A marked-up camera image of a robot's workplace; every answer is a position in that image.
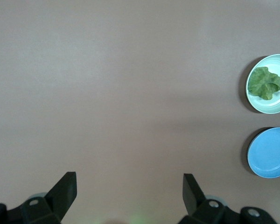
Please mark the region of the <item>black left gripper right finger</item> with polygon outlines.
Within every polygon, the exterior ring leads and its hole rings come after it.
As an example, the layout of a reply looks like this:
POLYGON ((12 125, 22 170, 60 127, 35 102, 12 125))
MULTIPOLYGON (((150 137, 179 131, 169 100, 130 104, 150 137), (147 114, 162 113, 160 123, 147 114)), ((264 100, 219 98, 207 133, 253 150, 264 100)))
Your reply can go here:
POLYGON ((215 199, 207 199, 192 174, 183 175, 182 198, 187 210, 179 224, 221 224, 225 207, 215 199))

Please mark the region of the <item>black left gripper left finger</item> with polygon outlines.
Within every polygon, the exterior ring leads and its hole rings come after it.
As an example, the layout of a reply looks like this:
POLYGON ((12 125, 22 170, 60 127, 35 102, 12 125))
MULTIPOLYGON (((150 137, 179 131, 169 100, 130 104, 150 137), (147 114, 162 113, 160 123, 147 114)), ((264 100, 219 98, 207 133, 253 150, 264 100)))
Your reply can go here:
POLYGON ((21 206, 24 224, 61 224, 77 197, 77 174, 67 172, 44 196, 33 197, 21 206))

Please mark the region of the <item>green lettuce leaf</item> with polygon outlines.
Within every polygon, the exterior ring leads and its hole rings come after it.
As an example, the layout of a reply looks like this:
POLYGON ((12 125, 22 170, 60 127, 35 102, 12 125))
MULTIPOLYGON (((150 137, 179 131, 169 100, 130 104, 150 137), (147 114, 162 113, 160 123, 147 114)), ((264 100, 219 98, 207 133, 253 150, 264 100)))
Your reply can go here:
POLYGON ((255 68, 248 78, 248 92, 263 100, 271 100, 280 91, 280 76, 271 73, 267 67, 255 68))

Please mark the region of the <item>blue plate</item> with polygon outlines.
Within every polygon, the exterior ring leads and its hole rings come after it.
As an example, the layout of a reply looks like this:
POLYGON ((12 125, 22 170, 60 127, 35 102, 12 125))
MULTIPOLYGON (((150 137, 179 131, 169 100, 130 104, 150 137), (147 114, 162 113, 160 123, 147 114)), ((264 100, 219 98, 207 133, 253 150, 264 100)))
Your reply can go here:
POLYGON ((247 161, 260 177, 280 177, 280 127, 266 129, 251 141, 247 161))

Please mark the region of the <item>light green plate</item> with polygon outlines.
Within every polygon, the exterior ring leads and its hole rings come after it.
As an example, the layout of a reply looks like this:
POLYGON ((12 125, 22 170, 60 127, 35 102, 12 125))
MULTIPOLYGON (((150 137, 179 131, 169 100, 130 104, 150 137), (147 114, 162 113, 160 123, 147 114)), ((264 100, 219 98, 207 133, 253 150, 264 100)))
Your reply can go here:
POLYGON ((280 54, 274 54, 266 56, 254 65, 254 67, 249 72, 249 75, 245 83, 245 92, 247 99, 251 106, 258 112, 265 114, 276 114, 280 112, 280 91, 273 94, 271 100, 263 100, 258 96, 253 96, 248 92, 248 78, 252 71, 257 67, 267 67, 271 73, 275 73, 280 76, 280 54))

